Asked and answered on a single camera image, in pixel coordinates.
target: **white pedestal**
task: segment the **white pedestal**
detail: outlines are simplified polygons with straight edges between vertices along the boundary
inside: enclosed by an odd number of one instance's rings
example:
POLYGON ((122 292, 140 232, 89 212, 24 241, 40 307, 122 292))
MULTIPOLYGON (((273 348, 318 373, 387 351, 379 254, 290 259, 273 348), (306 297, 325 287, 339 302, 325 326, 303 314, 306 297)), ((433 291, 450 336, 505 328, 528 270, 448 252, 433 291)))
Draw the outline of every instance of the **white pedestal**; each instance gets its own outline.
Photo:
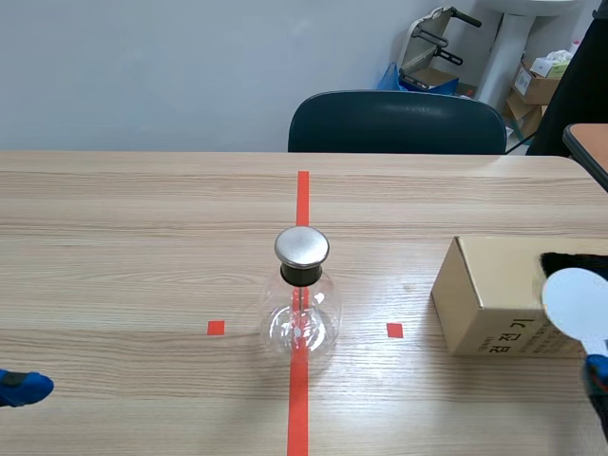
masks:
POLYGON ((475 99, 503 112, 534 16, 505 14, 475 99))

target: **floor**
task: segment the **floor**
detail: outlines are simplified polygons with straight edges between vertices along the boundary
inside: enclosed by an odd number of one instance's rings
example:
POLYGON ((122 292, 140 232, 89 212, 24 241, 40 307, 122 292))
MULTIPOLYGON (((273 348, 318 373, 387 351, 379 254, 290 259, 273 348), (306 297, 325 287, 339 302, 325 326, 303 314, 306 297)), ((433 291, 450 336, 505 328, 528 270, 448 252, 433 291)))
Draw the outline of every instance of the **floor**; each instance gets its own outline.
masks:
MULTIPOLYGON (((506 150, 509 150, 515 144, 517 144, 520 140, 517 139, 515 134, 511 134, 506 140, 506 150)), ((525 155, 528 150, 528 145, 520 145, 517 149, 511 152, 509 155, 525 155)))

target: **glass bottle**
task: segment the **glass bottle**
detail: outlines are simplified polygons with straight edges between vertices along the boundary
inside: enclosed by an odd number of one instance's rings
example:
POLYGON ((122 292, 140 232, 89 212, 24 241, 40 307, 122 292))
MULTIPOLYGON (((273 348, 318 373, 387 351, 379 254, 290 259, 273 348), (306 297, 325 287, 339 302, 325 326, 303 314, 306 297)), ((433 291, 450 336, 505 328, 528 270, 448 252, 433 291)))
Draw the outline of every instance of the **glass bottle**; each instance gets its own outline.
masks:
POLYGON ((321 268, 330 243, 318 230, 295 226, 275 241, 279 271, 264 285, 259 306, 260 332, 273 352, 309 358, 329 352, 340 332, 341 304, 332 280, 321 268))

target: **silver cap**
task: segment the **silver cap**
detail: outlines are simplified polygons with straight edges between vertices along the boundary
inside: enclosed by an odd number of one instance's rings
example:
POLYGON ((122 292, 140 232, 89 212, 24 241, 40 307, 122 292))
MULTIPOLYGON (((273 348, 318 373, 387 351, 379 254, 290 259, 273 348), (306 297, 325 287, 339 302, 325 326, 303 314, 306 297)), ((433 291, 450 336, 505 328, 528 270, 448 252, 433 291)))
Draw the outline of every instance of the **silver cap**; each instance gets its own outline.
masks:
POLYGON ((323 233, 310 226, 294 226, 276 237, 275 253, 287 266, 310 269, 327 259, 330 243, 323 233))

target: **chair backrest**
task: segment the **chair backrest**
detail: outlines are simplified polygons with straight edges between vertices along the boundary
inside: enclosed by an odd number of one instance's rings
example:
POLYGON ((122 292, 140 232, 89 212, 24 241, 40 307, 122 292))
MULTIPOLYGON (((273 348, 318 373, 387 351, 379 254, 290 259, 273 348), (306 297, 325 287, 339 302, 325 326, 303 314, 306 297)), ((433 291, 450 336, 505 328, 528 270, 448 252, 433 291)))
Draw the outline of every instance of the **chair backrest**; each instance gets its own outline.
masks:
POLYGON ((330 92, 294 114, 290 152, 503 155, 504 121, 472 100, 415 92, 330 92))

